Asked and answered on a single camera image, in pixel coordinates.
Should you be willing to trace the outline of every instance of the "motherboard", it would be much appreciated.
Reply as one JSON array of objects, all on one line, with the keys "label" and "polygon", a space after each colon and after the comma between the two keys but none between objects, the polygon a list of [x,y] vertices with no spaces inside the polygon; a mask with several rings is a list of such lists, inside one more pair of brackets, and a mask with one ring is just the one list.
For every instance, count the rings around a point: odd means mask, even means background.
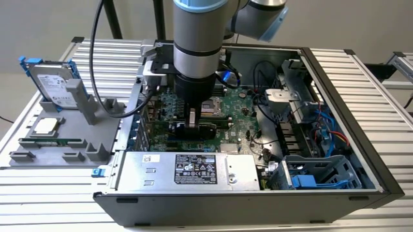
[{"label": "motherboard", "polygon": [[260,154],[262,148],[252,143],[252,136],[260,130],[260,126],[250,92],[252,90],[241,88],[217,88],[213,97],[202,104],[201,117],[201,123],[217,125],[216,138],[181,140],[170,132],[170,124],[182,121],[185,104],[172,89],[164,91],[149,104],[150,151]]}]

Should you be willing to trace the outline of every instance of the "white wall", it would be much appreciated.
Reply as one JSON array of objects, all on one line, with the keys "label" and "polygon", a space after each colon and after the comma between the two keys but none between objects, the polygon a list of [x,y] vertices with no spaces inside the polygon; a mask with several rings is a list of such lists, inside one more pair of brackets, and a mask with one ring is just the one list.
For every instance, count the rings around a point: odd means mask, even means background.
[{"label": "white wall", "polygon": [[[157,37],[153,0],[114,0],[126,39]],[[21,72],[18,57],[58,59],[74,36],[90,37],[98,0],[0,1],[0,73]],[[365,62],[413,51],[413,0],[289,0],[289,16],[270,44],[351,48]],[[165,0],[173,39],[173,0]],[[111,38],[105,12],[99,38]],[[261,44],[241,37],[240,43]]]},{"label": "white wall", "polygon": [[[91,36],[98,0],[0,0],[0,73],[22,72],[18,58],[58,60],[74,36]],[[157,36],[152,0],[115,0],[126,39]],[[105,11],[98,38],[113,38]]]}]

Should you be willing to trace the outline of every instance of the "blue tab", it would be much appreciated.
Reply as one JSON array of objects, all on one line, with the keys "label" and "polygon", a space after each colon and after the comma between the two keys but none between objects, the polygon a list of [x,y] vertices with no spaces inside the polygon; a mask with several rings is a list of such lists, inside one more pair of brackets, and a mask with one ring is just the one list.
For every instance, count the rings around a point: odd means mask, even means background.
[{"label": "blue tab", "polygon": [[91,176],[93,176],[93,178],[102,178],[102,177],[105,177],[105,169],[94,168]]},{"label": "blue tab", "polygon": [[43,62],[42,58],[29,58],[26,63],[29,64],[41,64]]}]

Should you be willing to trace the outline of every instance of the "white label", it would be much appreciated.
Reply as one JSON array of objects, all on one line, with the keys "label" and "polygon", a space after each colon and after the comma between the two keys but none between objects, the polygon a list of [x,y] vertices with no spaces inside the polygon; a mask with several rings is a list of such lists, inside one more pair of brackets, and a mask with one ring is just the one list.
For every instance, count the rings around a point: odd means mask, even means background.
[{"label": "white label", "polygon": [[158,163],[161,160],[161,155],[143,155],[143,163]]},{"label": "white label", "polygon": [[66,91],[66,80],[58,75],[39,74],[38,78],[53,102],[61,107],[77,108],[74,96]]}]

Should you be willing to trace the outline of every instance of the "cable connector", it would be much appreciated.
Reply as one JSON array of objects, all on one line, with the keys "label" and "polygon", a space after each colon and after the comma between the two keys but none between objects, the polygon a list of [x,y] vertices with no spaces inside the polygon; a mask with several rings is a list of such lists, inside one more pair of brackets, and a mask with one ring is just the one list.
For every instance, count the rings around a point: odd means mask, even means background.
[{"label": "cable connector", "polygon": [[162,76],[149,76],[146,78],[147,81],[147,88],[146,90],[150,91],[160,91],[160,87],[161,87],[161,82],[162,82]]}]

